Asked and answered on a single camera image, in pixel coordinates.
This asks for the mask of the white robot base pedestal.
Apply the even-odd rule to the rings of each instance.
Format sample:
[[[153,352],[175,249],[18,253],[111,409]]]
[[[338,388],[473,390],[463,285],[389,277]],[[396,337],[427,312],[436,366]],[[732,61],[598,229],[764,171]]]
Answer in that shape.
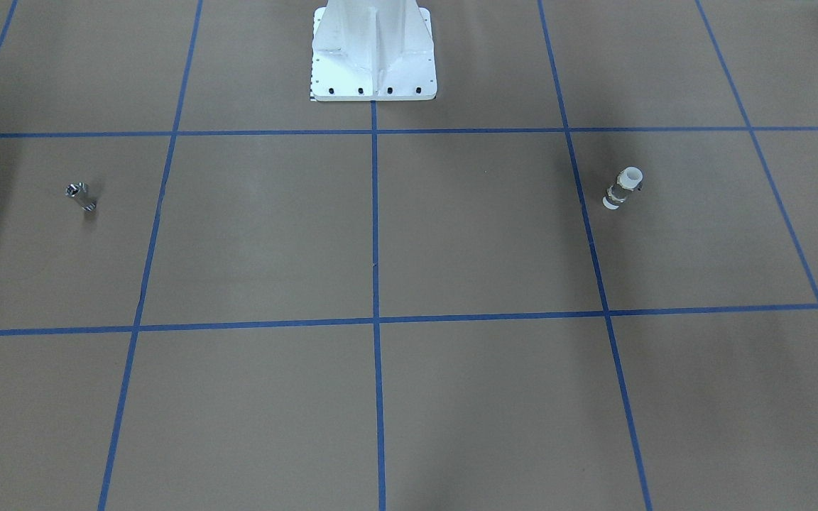
[[[429,9],[415,1],[328,1],[312,20],[311,100],[437,97]]]

